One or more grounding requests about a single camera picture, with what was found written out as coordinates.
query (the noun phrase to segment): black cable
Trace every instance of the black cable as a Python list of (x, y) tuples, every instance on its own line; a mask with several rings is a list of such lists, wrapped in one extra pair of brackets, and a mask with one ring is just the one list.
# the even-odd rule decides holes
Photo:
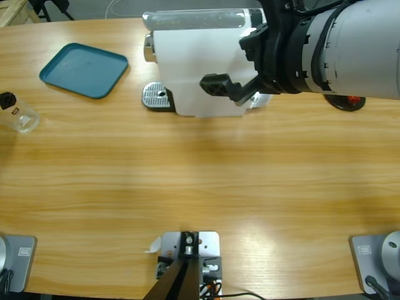
[(324, 11), (327, 11), (328, 9), (335, 8), (336, 6), (339, 6), (343, 2), (344, 2), (343, 0), (338, 0), (338, 1), (332, 2), (330, 4), (327, 4), (325, 6), (322, 6), (322, 7), (316, 8), (316, 9), (312, 9), (312, 10), (309, 10), (309, 11), (299, 11), (298, 9), (295, 9), (293, 11), (293, 13), (297, 14), (298, 16), (304, 16), (304, 17), (315, 16), (316, 14), (321, 14)]
[(381, 297), (383, 300), (394, 300), (393, 295), (385, 290), (385, 288), (376, 281), (375, 277), (368, 275), (365, 278), (365, 282), (369, 287), (376, 291), (379, 297)]
[(0, 273), (0, 300), (3, 300), (8, 296), (13, 276), (14, 273), (12, 270), (5, 269)]
[(323, 91), (331, 91), (329, 84), (323, 81), (323, 77), (321, 74), (321, 55), (323, 53), (326, 36), (328, 35), (329, 28), (331, 28), (332, 23), (336, 20), (336, 18), (340, 15), (342, 11), (344, 11), (348, 6), (359, 0), (344, 0), (335, 10), (332, 12), (330, 17), (325, 22), (324, 28), (319, 35), (319, 39), (317, 45), (315, 47), (314, 53), (312, 54), (311, 59), (311, 74), (312, 80), (323, 90)]
[(317, 0), (317, 1), (315, 1), (314, 5), (312, 6), (312, 8), (311, 8), (310, 10), (312, 10), (312, 9), (316, 8), (316, 7), (317, 7), (317, 5), (318, 5), (320, 2), (321, 2), (321, 0)]
[(203, 297), (201, 297), (201, 299), (232, 298), (232, 297), (240, 297), (240, 296), (253, 296), (260, 300), (266, 300), (265, 298), (261, 297), (260, 295), (257, 295), (255, 292), (240, 292), (238, 294), (203, 296)]
[(207, 296), (208, 294), (210, 296), (218, 296), (218, 293), (220, 292), (220, 290), (222, 288), (222, 283), (221, 282), (212, 281), (212, 282), (203, 284), (200, 287), (200, 291), (202, 291), (206, 286), (211, 286), (211, 287), (208, 287), (207, 290), (200, 295), (200, 298), (202, 298), (204, 296)]

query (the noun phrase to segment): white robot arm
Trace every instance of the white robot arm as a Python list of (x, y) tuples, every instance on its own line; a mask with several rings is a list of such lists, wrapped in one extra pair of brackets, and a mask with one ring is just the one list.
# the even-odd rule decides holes
[(398, 0), (343, 0), (312, 11), (296, 0), (259, 1), (267, 23), (240, 40), (258, 76), (242, 87), (228, 74), (208, 74), (201, 81), (208, 94), (237, 105), (256, 91), (400, 99)]

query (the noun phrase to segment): wood grain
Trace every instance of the wood grain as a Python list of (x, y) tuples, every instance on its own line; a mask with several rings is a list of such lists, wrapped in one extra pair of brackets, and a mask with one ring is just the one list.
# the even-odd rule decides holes
[(36, 11), (34, 11), (33, 9), (30, 9), (28, 11), (28, 14), (29, 14), (28, 20), (32, 21), (32, 23), (41, 23), (40, 17), (36, 14)]
[(19, 19), (19, 15), (27, 1), (28, 0), (10, 0), (7, 7), (0, 9), (0, 27), (8, 26), (14, 23), (16, 18)]
[[(149, 112), (141, 90), (158, 71), (145, 33), (138, 19), (0, 30), (0, 90), (41, 115), (30, 134), (0, 130), (0, 230), (38, 240), (27, 290), (142, 298), (154, 238), (215, 230), (226, 293), (360, 293), (349, 238), (400, 225), (400, 102), (348, 113), (300, 94), (244, 117)], [(39, 80), (67, 43), (128, 57), (108, 97)]]

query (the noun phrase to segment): blue plastic tray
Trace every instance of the blue plastic tray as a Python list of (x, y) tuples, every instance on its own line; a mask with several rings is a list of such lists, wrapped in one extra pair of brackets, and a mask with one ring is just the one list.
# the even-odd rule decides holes
[(127, 67), (125, 56), (72, 43), (53, 57), (39, 77), (53, 86), (99, 99), (110, 93)]

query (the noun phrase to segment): coffee machine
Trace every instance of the coffee machine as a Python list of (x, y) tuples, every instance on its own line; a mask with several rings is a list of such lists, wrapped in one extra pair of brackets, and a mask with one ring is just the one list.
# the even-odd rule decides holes
[(257, 92), (237, 106), (226, 97), (210, 96), (199, 85), (209, 73), (229, 73), (241, 84), (257, 75), (239, 40), (266, 22), (262, 9), (145, 12), (142, 19), (150, 31), (144, 57), (157, 64), (161, 77), (161, 82), (144, 87), (147, 108), (182, 116), (242, 116), (269, 102), (271, 95)]
[(365, 295), (395, 300), (400, 294), (400, 231), (354, 236), (350, 245)]
[(0, 297), (25, 289), (35, 248), (33, 236), (0, 234)]

